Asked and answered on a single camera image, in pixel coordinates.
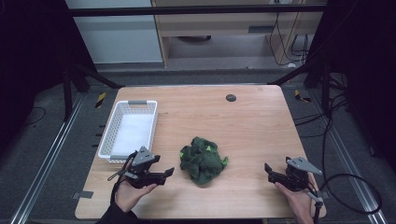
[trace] tape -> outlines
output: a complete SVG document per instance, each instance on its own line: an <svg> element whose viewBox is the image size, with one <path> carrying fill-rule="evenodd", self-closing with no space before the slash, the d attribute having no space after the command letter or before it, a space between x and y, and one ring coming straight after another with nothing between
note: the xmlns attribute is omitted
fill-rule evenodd
<svg viewBox="0 0 396 224"><path fill-rule="evenodd" d="M72 196L72 199L80 199L80 198L92 198L93 192L92 191L82 191L82 192L75 192Z"/></svg>
<svg viewBox="0 0 396 224"><path fill-rule="evenodd" d="M96 101L95 108L100 108L101 107L103 101L105 100L105 96L106 96L105 92L100 93L100 95L98 97L98 100Z"/></svg>
<svg viewBox="0 0 396 224"><path fill-rule="evenodd" d="M300 92L297 91L297 90L294 90L294 97L295 97L297 100L302 100L302 101L308 102L308 103L311 102L311 98L303 98L303 97L301 97Z"/></svg>

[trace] black metal pole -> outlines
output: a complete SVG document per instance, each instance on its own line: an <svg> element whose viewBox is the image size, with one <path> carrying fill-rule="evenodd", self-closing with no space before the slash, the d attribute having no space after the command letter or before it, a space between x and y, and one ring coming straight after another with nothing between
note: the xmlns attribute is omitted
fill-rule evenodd
<svg viewBox="0 0 396 224"><path fill-rule="evenodd" d="M142 16L178 14L265 13L265 12L314 12L324 11L327 4L290 5L242 5L242 6L190 6L190 7L117 7L71 8L67 11L46 11L72 17Z"/></svg>

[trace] finger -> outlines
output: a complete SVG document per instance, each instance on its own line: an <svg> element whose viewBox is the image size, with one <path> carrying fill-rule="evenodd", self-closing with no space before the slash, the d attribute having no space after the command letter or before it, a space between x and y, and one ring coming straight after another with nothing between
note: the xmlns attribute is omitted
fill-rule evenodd
<svg viewBox="0 0 396 224"><path fill-rule="evenodd" d="M157 188L157 186L158 185L156 185L156 184L151 184L151 185L148 185L147 187L145 187L144 189L146 190L146 193L150 193L152 190Z"/></svg>

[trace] basket handle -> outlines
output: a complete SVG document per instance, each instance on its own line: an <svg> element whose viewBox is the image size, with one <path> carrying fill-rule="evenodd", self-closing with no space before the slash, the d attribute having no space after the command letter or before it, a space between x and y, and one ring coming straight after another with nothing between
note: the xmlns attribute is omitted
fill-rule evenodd
<svg viewBox="0 0 396 224"><path fill-rule="evenodd" d="M147 101L128 101L128 105L146 105Z"/></svg>

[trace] white plastic basket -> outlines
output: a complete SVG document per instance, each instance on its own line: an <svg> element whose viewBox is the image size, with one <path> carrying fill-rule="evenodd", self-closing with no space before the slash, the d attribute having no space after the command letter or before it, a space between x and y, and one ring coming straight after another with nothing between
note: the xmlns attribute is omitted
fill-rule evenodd
<svg viewBox="0 0 396 224"><path fill-rule="evenodd" d="M125 162L141 147L151 151L156 123L156 101L118 101L105 128L99 158Z"/></svg>

